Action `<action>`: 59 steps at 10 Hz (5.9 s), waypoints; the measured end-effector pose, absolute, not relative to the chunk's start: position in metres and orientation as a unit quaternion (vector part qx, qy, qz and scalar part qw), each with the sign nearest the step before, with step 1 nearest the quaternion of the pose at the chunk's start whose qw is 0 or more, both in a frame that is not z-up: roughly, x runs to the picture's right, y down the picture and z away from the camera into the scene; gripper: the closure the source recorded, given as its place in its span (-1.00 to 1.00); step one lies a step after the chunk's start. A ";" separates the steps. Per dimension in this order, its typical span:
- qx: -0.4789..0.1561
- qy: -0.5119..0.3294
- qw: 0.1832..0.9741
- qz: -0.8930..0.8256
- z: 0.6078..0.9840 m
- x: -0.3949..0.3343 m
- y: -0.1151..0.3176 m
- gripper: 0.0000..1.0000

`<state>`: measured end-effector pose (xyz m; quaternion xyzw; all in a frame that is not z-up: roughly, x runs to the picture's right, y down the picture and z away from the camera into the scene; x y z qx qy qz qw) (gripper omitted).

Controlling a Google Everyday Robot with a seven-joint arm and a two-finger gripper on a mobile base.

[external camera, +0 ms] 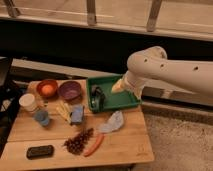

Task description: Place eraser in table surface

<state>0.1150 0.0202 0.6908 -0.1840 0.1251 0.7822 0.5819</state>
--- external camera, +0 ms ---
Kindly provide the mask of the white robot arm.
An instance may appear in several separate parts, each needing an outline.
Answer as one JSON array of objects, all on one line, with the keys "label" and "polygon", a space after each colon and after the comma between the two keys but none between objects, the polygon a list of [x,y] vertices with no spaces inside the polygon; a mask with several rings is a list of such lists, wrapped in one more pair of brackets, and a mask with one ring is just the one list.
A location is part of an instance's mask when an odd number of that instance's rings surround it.
[{"label": "white robot arm", "polygon": [[207,97],[213,96],[213,62],[168,60],[162,47],[153,46],[131,54],[127,68],[112,86],[112,93],[127,90],[140,98],[145,83],[156,79]]}]

